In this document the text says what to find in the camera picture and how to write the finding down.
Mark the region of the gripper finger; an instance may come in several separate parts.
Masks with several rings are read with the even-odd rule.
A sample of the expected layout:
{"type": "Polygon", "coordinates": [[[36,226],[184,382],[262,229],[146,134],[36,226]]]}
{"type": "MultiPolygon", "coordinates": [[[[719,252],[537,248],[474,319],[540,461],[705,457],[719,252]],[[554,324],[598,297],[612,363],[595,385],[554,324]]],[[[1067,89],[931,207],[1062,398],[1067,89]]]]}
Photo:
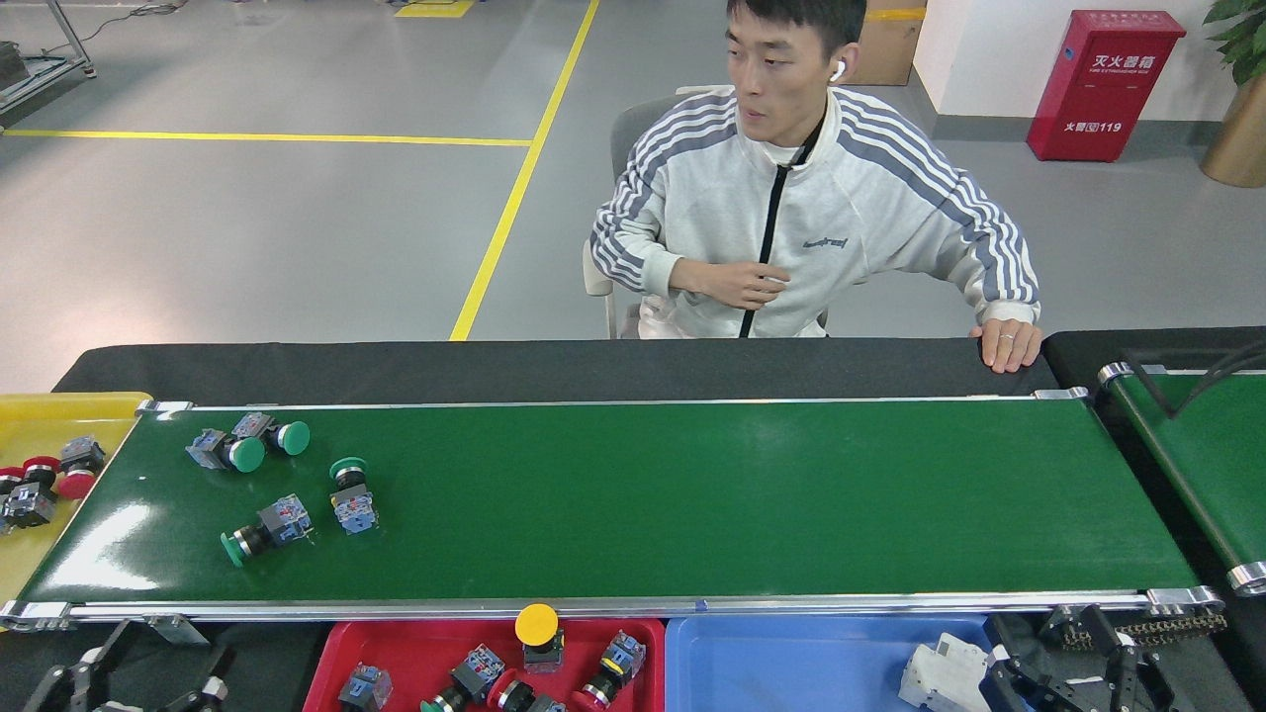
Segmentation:
{"type": "Polygon", "coordinates": [[[987,708],[1072,711],[1067,685],[1050,674],[1050,654],[1033,626],[1014,613],[987,617],[987,708]]]}
{"type": "Polygon", "coordinates": [[[1105,659],[1105,683],[1112,693],[1108,711],[1180,711],[1179,690],[1158,665],[1158,656],[1118,632],[1099,606],[1081,609],[1079,627],[1105,659]]]}
{"type": "Polygon", "coordinates": [[[141,711],[111,699],[110,674],[122,665],[141,633],[139,625],[119,623],[103,645],[84,652],[72,666],[51,666],[23,711],[141,711]]]}
{"type": "Polygon", "coordinates": [[[227,699],[227,671],[234,660],[234,647],[218,646],[203,671],[203,680],[158,711],[222,711],[227,699]]]}

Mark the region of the person's left hand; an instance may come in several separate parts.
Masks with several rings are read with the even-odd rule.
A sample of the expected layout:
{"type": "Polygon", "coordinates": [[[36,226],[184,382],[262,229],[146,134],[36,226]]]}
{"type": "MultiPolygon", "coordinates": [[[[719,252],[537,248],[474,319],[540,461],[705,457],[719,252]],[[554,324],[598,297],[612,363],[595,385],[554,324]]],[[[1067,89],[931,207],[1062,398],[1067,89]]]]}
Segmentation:
{"type": "Polygon", "coordinates": [[[1043,332],[1031,321],[990,318],[968,329],[982,364],[996,374],[1017,372],[1039,359],[1043,332]]]}

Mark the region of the person's right hand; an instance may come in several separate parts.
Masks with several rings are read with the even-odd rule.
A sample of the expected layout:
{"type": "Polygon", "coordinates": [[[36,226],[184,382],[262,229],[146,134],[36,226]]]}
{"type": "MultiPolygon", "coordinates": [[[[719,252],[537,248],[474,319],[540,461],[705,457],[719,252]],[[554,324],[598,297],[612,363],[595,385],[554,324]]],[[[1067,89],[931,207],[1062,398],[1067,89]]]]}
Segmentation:
{"type": "Polygon", "coordinates": [[[705,264],[699,291],[736,310],[762,310],[787,288],[791,276],[760,262],[705,264]]]}

